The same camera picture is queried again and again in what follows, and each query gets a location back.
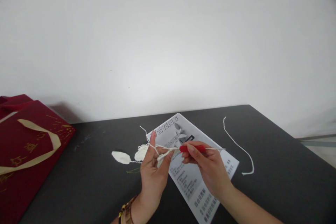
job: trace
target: fingernail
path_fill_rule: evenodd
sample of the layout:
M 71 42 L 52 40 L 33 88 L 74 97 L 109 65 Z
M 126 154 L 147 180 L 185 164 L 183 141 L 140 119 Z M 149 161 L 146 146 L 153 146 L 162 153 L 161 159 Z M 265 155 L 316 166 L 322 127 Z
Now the fingernail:
M 188 147 L 188 151 L 189 151 L 189 153 L 190 152 L 195 152 L 195 147 L 194 146 L 192 146 L 192 145 L 187 145 L 187 147 Z

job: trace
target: cream ribbon handle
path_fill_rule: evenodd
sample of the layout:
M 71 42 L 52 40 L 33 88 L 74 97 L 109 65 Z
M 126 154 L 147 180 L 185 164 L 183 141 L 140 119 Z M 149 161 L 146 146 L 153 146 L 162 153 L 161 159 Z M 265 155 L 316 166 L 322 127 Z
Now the cream ribbon handle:
M 27 121 L 27 120 L 23 120 L 23 119 L 19 119 L 18 122 L 20 122 L 23 126 L 25 126 L 26 128 L 29 128 L 31 130 L 36 130 L 36 131 L 42 131 L 45 133 L 48 133 L 52 142 L 52 151 L 49 151 L 39 157 L 36 157 L 18 167 L 5 167 L 5 166 L 0 166 L 0 175 L 2 174 L 6 174 L 6 173 L 10 173 L 10 172 L 14 172 L 17 170 L 22 170 L 28 167 L 32 167 L 34 165 L 37 165 L 38 163 L 41 163 L 42 161 L 46 160 L 47 158 L 51 157 L 55 151 L 57 151 L 57 149 L 61 146 L 61 141 L 60 138 L 58 137 L 58 135 L 41 128 L 40 126 L 37 126 L 35 123 L 31 122 L 31 121 Z

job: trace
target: floor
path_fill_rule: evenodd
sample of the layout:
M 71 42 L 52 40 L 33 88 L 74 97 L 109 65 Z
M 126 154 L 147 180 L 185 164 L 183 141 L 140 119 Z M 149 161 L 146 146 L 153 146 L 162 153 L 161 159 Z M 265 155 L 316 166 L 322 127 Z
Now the floor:
M 307 140 L 301 143 L 336 168 L 336 137 Z

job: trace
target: instruction sheet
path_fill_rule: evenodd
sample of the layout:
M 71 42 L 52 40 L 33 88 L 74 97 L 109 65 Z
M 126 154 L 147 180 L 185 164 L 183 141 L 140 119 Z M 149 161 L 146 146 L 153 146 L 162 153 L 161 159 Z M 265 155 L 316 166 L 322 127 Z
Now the instruction sheet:
M 166 148 L 180 147 L 184 142 L 192 140 L 207 143 L 213 148 L 222 148 L 180 113 L 161 124 L 155 131 L 156 144 Z M 151 133 L 147 134 L 147 139 L 150 139 Z M 239 161 L 225 150 L 220 150 L 220 155 L 231 180 Z M 211 223 L 220 202 L 207 189 L 198 166 L 183 164 L 182 161 L 182 154 L 176 151 L 171 160 L 169 174 L 198 223 Z

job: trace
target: gold bracelet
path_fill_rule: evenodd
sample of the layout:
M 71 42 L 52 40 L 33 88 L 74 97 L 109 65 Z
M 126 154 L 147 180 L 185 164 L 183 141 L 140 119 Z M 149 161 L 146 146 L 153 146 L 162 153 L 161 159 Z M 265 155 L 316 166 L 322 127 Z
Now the gold bracelet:
M 136 197 L 137 195 L 134 196 L 126 205 L 122 206 L 121 211 L 119 213 L 119 224 L 122 224 L 122 217 L 124 211 L 125 211 L 126 224 L 134 224 L 132 220 L 131 206 Z

